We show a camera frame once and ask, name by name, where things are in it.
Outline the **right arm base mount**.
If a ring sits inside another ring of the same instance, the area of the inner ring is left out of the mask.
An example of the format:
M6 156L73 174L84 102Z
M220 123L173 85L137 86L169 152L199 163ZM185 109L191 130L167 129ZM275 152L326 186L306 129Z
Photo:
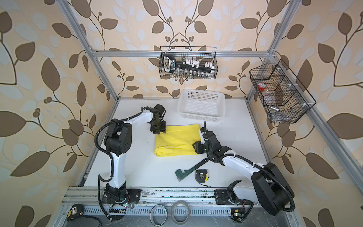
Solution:
M216 189L214 191L217 205L251 205L252 201L238 199L233 190Z

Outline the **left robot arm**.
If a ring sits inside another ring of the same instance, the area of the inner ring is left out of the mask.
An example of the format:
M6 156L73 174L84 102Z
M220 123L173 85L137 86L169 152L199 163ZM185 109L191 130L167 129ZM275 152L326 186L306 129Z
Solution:
M108 198L111 197L117 202L130 198L126 190L124 170L126 152L132 145L132 129L148 123L153 134L165 133L165 113L165 108L160 104L155 107L142 107L139 113L121 120L112 119L98 130L95 146L109 157L111 163L108 179L98 175L98 184L106 183L105 195Z

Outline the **yellow trousers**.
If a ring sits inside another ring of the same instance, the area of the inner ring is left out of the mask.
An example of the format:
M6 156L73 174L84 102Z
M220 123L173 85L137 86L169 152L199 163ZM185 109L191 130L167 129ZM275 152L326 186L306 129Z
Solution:
M155 155L157 157L197 155L193 144L201 141L199 130L198 124L167 126L165 133L155 135Z

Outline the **white plastic basket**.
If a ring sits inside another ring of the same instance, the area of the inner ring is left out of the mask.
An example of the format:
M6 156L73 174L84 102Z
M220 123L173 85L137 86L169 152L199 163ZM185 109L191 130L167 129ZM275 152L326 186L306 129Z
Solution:
M185 89L177 112L184 118L217 122L226 115L226 98L220 92Z

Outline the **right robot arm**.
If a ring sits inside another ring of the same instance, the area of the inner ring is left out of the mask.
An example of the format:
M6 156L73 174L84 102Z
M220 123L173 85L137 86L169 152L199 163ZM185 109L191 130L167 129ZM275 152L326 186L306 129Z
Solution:
M253 188L249 198L247 192L241 189L241 181L236 180L230 185L235 198L258 202L273 216L280 211L295 210L293 189L275 164L253 162L237 154L230 147L222 146L216 135L206 126L199 129L199 135L201 141L193 144L197 154L206 154L208 161L229 167L251 180Z

